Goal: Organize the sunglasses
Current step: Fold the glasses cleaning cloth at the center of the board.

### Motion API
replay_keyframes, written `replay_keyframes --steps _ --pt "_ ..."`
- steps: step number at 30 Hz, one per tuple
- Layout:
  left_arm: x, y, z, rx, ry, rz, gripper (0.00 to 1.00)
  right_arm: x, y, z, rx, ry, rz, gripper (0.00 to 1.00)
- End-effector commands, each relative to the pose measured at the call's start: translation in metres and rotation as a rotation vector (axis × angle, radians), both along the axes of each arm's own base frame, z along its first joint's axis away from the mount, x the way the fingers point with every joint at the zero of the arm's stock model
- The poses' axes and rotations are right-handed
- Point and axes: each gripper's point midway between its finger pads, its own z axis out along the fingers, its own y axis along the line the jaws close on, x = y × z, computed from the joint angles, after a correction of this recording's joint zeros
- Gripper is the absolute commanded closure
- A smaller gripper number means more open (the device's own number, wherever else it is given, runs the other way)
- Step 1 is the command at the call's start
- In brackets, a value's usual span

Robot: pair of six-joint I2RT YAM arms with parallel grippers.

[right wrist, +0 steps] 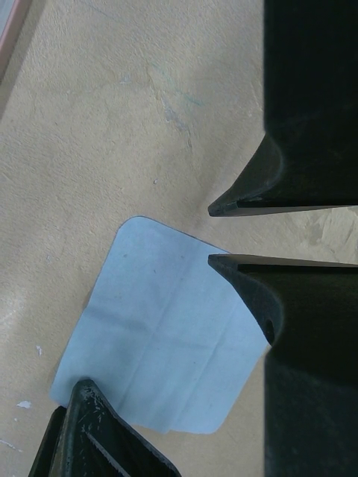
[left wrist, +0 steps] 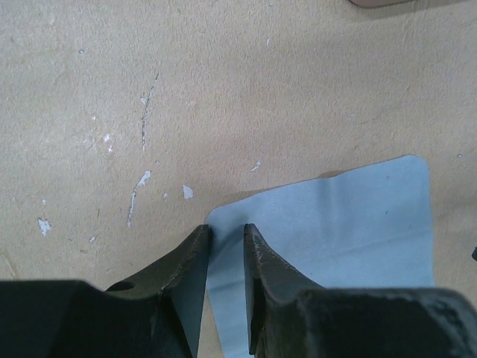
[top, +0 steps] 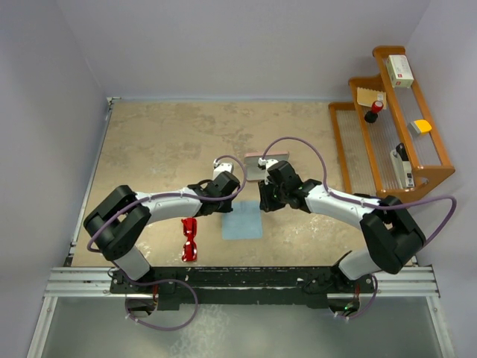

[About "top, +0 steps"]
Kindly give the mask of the pink glasses case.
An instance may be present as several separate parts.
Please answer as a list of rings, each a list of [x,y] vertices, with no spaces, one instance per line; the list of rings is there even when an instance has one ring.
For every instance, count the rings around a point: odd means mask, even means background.
[[[247,170],[247,182],[257,182],[265,179],[265,170],[258,167],[260,152],[247,153],[244,156],[244,165]],[[269,151],[265,155],[266,160],[288,160],[290,153],[288,151]]]

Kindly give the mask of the blue cleaning cloth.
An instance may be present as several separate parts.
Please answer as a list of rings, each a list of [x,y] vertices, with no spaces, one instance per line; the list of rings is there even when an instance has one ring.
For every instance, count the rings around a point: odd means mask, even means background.
[[[263,229],[259,202],[234,201],[232,209],[221,217],[222,239],[261,239]]]

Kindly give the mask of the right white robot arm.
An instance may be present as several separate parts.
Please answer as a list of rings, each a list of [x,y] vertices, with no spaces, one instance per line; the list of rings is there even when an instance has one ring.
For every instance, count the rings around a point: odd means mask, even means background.
[[[336,198],[319,180],[301,180],[286,160],[260,159],[258,167],[265,171],[265,178],[258,182],[260,210],[269,213],[289,206],[328,216],[362,232],[366,248],[342,257],[331,275],[332,285],[340,292],[350,291],[368,274],[397,274],[426,242],[406,209],[390,208],[402,203],[396,197],[379,199],[337,192],[341,198]]]

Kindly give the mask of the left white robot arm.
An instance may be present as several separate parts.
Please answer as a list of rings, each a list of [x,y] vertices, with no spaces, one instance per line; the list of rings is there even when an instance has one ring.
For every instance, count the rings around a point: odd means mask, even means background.
[[[230,172],[172,192],[148,194],[118,186],[83,221],[92,240],[88,249],[95,245],[97,252],[127,275],[130,287],[146,292],[153,285],[153,274],[136,247],[145,227],[168,219],[229,213],[239,187],[239,179]]]

